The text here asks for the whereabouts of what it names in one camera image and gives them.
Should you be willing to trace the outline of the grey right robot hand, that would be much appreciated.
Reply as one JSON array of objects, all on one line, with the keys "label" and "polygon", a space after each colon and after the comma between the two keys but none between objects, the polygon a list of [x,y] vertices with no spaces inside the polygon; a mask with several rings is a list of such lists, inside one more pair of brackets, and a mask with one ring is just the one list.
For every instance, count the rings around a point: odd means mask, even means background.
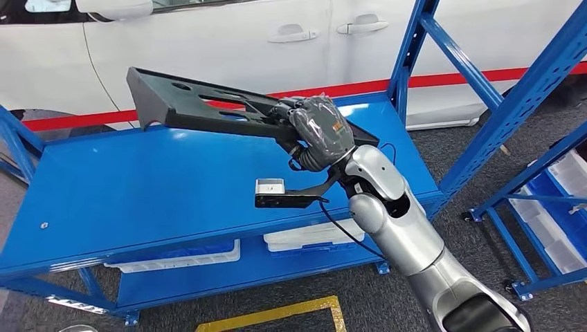
[{"label": "grey right robot hand", "polygon": [[299,135],[295,140],[277,141],[298,163],[294,170],[320,172],[355,148],[351,126],[325,94],[282,98],[270,116],[286,120]]}]

